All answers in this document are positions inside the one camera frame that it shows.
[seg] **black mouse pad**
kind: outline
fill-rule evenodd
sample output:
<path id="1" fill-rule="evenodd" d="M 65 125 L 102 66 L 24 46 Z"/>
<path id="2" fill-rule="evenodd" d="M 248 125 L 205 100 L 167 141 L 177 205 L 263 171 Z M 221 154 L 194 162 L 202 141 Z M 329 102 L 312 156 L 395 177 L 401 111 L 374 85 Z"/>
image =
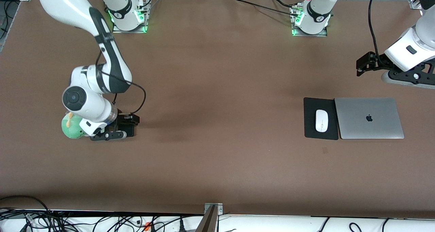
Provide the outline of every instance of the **black mouse pad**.
<path id="1" fill-rule="evenodd" d="M 316 130 L 316 111 L 328 113 L 328 129 L 320 133 Z M 303 121 L 305 137 L 338 140 L 338 120 L 334 100 L 303 98 Z"/>

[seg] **table surface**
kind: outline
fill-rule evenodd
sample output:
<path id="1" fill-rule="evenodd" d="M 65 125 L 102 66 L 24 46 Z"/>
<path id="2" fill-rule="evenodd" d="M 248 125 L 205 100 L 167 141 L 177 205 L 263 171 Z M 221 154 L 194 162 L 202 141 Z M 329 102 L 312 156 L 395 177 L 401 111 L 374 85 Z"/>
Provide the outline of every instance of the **table surface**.
<path id="1" fill-rule="evenodd" d="M 235 0 L 159 0 L 148 33 L 115 34 L 147 91 L 137 136 L 91 142 L 63 135 L 61 94 L 98 46 L 38 0 L 24 3 L 0 55 L 0 194 L 51 209 L 222 202 L 234 214 L 434 217 L 434 91 L 384 83 L 382 72 L 356 77 L 373 50 L 367 5 L 339 1 L 328 37 L 310 38 L 292 37 L 286 15 Z M 372 15 L 381 51 L 419 18 L 404 1 L 375 2 Z M 394 97 L 405 139 L 305 138 L 304 97 Z M 141 100 L 132 87 L 117 106 Z"/>

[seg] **orange object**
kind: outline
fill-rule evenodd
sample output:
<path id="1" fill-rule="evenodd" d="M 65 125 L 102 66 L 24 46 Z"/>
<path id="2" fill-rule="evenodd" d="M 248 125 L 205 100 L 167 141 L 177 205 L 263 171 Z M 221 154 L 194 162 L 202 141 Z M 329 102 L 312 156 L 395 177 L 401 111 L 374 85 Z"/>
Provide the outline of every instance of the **orange object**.
<path id="1" fill-rule="evenodd" d="M 151 228 L 151 223 L 150 222 L 147 222 L 146 224 L 145 224 L 145 228 L 143 229 L 144 231 L 148 231 L 148 230 L 150 230 L 150 228 Z"/>

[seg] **computer mouse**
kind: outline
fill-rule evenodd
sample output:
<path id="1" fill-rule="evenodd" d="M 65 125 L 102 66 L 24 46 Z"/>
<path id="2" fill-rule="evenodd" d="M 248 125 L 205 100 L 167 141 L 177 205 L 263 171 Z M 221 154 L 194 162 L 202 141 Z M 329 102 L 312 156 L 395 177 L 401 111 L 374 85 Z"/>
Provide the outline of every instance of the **computer mouse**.
<path id="1" fill-rule="evenodd" d="M 324 110 L 316 111 L 316 130 L 324 133 L 328 129 L 328 113 Z"/>

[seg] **laptop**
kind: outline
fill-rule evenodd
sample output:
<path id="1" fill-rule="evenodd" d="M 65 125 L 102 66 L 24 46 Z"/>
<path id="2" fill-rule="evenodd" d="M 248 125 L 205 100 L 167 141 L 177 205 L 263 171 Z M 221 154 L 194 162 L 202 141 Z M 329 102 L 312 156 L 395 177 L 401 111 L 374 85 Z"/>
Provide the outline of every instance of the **laptop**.
<path id="1" fill-rule="evenodd" d="M 404 138 L 393 98 L 336 98 L 342 139 Z"/>

